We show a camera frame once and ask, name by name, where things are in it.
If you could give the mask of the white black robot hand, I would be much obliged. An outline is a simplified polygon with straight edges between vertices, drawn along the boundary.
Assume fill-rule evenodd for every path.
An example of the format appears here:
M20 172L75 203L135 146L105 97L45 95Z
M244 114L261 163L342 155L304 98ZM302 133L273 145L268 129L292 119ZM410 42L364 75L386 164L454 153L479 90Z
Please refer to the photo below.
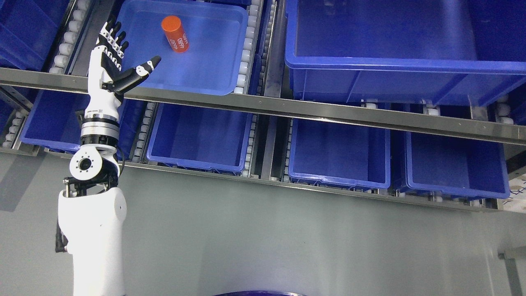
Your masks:
M124 94L148 79L161 61L160 56L127 70L122 69L129 42L122 24L111 15L97 36L90 53L88 103L84 118L118 118Z

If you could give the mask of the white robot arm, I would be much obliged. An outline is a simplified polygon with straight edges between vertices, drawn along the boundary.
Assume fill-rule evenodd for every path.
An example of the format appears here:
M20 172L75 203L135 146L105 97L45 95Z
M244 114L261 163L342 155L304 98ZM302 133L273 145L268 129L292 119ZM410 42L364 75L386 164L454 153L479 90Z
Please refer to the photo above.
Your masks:
M57 251L73 257L75 296L124 296L122 225L127 205L118 187L120 134L116 107L89 103L82 117L81 146L58 197Z

